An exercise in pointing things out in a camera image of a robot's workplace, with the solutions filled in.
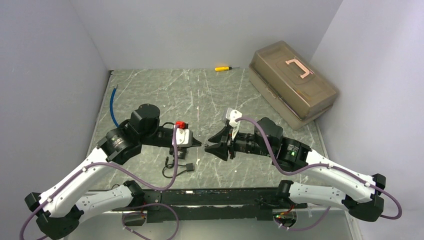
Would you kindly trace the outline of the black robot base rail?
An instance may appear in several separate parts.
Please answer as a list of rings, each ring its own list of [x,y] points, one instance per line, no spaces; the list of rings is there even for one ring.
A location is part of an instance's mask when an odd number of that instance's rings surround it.
[[[122,207],[146,212],[148,223],[194,220],[256,219],[271,221],[279,211],[306,209],[305,203],[289,203],[277,187],[194,188],[156,191],[145,189],[144,200]]]

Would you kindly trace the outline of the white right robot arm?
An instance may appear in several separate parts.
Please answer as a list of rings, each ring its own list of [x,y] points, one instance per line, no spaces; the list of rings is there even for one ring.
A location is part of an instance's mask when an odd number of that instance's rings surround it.
[[[254,133],[233,134],[233,127],[224,127],[209,138],[205,152],[227,161],[236,153],[274,156],[285,173],[306,174],[326,183],[325,186],[307,185],[292,180],[281,180],[270,201],[259,200],[272,208],[287,208],[302,204],[335,207],[351,216],[375,222],[384,211],[381,191],[385,176],[364,175],[336,164],[308,145],[284,136],[283,128],[268,117],[255,122]]]

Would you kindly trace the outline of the blue cable lock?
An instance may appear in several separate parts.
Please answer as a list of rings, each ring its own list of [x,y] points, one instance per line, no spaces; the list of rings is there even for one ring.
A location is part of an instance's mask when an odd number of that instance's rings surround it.
[[[118,126],[119,126],[119,123],[117,122],[116,117],[115,117],[115,113],[114,113],[114,99],[115,99],[115,94],[116,94],[116,92],[117,92],[117,89],[118,89],[118,85],[115,85],[115,86],[114,86],[114,88],[113,88],[113,90],[112,90],[112,93],[111,93],[110,99],[109,99],[109,112],[110,112],[110,117],[111,117],[111,120],[112,120],[113,124],[114,124],[116,127],[118,127]]]

